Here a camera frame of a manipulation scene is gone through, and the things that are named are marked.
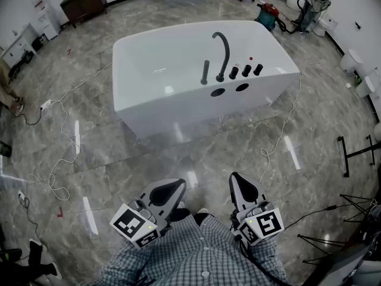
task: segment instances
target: wall outlet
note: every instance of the wall outlet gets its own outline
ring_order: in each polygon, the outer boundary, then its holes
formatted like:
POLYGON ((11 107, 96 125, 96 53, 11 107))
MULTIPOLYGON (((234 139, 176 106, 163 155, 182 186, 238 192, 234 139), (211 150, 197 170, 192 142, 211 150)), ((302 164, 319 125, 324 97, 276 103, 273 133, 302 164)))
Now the wall outlet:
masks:
POLYGON ((18 197, 18 199, 25 200, 25 195, 20 190, 18 190, 17 197, 18 197))
POLYGON ((44 111, 45 109, 49 108, 52 105, 52 100, 47 100, 45 103, 41 105, 41 110, 44 111))

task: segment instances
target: checkered shirt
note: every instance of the checkered shirt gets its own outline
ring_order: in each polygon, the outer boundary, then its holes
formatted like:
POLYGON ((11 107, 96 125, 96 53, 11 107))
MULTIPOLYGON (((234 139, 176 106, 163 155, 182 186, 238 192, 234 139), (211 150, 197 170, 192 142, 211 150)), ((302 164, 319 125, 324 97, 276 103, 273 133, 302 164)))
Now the checkered shirt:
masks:
MULTIPOLYGON (((141 250, 123 240, 118 251, 92 286, 136 285, 155 279, 153 285, 275 285, 241 253, 228 228, 208 215, 201 226, 193 216, 171 223, 164 237, 141 250)), ((277 258, 274 239, 250 248, 262 267, 287 281, 277 258)))

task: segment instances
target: freestanding bathtub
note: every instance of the freestanding bathtub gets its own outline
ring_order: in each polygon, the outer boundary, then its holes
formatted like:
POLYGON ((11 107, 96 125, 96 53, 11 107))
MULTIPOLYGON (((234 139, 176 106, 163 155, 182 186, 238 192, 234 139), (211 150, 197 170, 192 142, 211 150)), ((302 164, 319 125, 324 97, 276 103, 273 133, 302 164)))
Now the freestanding bathtub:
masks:
POLYGON ((114 108, 140 138, 271 105, 299 76, 299 69, 278 41, 254 21, 164 27, 119 39, 113 48, 114 108), (221 38, 212 38, 214 32, 223 33, 230 46, 223 82, 216 76, 225 48, 221 38), (202 85, 205 60, 210 66, 207 84, 202 85), (247 64, 252 70, 244 77, 247 64), (257 64, 263 65, 259 76, 253 73, 257 64), (229 78, 233 66, 239 68, 234 80, 229 78))

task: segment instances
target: gray tile floor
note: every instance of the gray tile floor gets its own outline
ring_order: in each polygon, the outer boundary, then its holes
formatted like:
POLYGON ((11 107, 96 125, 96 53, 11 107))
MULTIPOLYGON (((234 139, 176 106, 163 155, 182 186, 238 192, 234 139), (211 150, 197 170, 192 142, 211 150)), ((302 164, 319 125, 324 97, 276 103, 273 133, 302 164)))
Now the gray tile floor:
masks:
MULTIPOLYGON (((265 1, 296 17, 283 1, 265 1)), ((109 7, 107 15, 63 31, 22 69, 13 87, 25 97, 26 114, 33 121, 47 99, 61 98, 112 62, 113 44, 124 36, 196 21, 253 20, 258 12, 257 3, 251 0, 122 2, 109 7)), ((345 137, 348 151, 365 147, 365 137, 372 134, 375 119, 367 101, 339 78, 351 82, 339 68, 340 55, 328 39, 281 34, 278 28, 274 37, 301 70, 306 64, 320 63, 305 69, 295 111, 285 126, 284 136, 289 137, 300 168, 296 169, 282 138, 262 180, 288 225, 305 213, 342 204, 340 193, 374 196, 377 173, 369 165, 370 155, 350 159, 351 177, 344 179, 342 151, 336 138, 345 137)), ((233 210, 227 182, 230 173, 241 171, 259 180, 267 165, 260 149, 273 149, 298 90, 297 83, 292 85, 271 107, 181 128, 181 137, 167 132, 136 139, 115 115, 111 78, 109 67, 63 101, 69 114, 64 130, 74 136, 78 120, 82 148, 74 164, 61 162, 54 170, 54 188, 66 187, 68 201, 58 200, 35 179, 28 186, 23 181, 34 173, 46 185, 56 162, 62 157, 72 160, 76 155, 76 148, 60 133, 65 119, 60 104, 44 111, 36 126, 25 125, 23 119, 15 119, 7 111, 0 118, 0 138, 13 146, 12 157, 2 158, 0 224, 6 246, 20 247, 27 253, 35 227, 27 221, 25 209, 18 206, 17 191, 22 189, 30 198, 30 217, 39 224, 38 233, 64 277, 61 282, 39 279, 44 285, 73 285, 96 278, 120 242, 109 221, 121 203, 129 202, 151 181, 184 178, 188 184, 186 205, 193 211, 206 206, 228 224, 233 210), (97 231, 88 224, 84 197, 97 231), (60 208, 63 217, 57 217, 60 208)), ((62 190, 57 194, 66 197, 62 190)), ((344 207, 315 214, 278 236, 280 257, 292 282, 302 283, 314 269, 303 264, 303 259, 320 256, 296 235, 345 240, 355 226, 342 220, 353 213, 344 207)))

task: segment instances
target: drain hole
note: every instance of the drain hole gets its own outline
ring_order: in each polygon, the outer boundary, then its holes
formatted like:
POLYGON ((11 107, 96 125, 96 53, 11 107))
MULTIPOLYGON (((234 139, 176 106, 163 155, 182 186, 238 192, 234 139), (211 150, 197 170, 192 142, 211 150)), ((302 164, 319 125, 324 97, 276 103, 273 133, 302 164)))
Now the drain hole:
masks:
POLYGON ((220 89, 216 89, 216 90, 214 90, 211 94, 210 94, 210 96, 211 97, 219 97, 222 93, 224 93, 225 92, 225 89, 224 88, 220 88, 220 89))
POLYGON ((243 83, 242 85, 239 85, 236 89, 237 92, 241 92, 243 90, 245 90, 247 87, 249 86, 248 83, 243 83))

